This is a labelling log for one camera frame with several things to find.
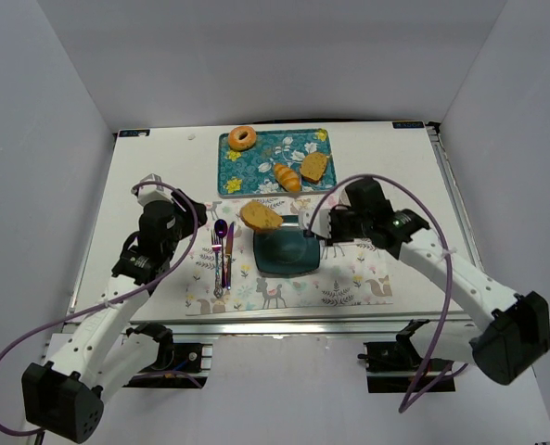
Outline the striped croissant roll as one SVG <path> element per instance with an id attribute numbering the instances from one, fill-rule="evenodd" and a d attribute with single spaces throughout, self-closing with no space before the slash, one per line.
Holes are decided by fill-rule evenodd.
<path id="1" fill-rule="evenodd" d="M 275 179 L 285 191 L 289 193 L 299 193 L 301 191 L 301 179 L 290 167 L 276 163 L 273 166 L 273 173 Z"/>

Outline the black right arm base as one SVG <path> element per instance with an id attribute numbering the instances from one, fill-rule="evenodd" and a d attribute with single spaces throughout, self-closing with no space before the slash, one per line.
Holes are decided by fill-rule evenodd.
<path id="1" fill-rule="evenodd" d="M 416 328 L 428 327 L 429 320 L 411 320 L 392 341 L 374 341 L 365 343 L 364 352 L 357 355 L 366 370 L 367 390 L 370 394 L 404 393 L 415 379 L 416 371 L 427 349 L 416 352 L 408 346 L 406 340 L 414 334 Z M 427 368 L 418 381 L 415 392 L 429 384 L 448 364 L 442 359 L 430 359 Z M 430 392 L 455 392 L 454 379 L 443 376 Z"/>

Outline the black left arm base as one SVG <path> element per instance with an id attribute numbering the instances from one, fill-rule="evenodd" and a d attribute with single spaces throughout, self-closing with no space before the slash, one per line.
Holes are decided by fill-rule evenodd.
<path id="1" fill-rule="evenodd" d="M 123 342 L 133 334 L 146 334 L 159 343 L 158 355 L 124 385 L 125 388 L 202 389 L 211 369 L 212 345 L 182 342 L 168 337 L 173 331 L 161 324 L 128 327 Z"/>

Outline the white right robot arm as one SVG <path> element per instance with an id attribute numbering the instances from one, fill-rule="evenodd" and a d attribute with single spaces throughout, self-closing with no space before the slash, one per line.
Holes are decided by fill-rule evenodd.
<path id="1" fill-rule="evenodd" d="M 395 210 L 371 176 L 353 176 L 345 185 L 347 203 L 318 207 L 308 229 L 329 246 L 369 240 L 428 278 L 470 319 L 411 321 L 397 334 L 388 365 L 418 366 L 427 358 L 463 362 L 508 385 L 550 350 L 549 307 L 541 295 L 522 295 L 455 254 L 431 215 Z"/>

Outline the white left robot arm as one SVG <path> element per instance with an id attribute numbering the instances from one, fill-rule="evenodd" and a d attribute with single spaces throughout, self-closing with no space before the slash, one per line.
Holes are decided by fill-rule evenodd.
<path id="1" fill-rule="evenodd" d="M 171 329 L 156 323 L 132 328 L 130 322 L 169 271 L 178 243 L 207 221 L 205 206 L 181 191 L 143 187 L 135 194 L 143 208 L 138 229 L 122 246 L 98 310 L 45 364 L 30 364 L 21 377 L 28 422 L 77 444 L 93 435 L 119 389 L 167 362 Z"/>

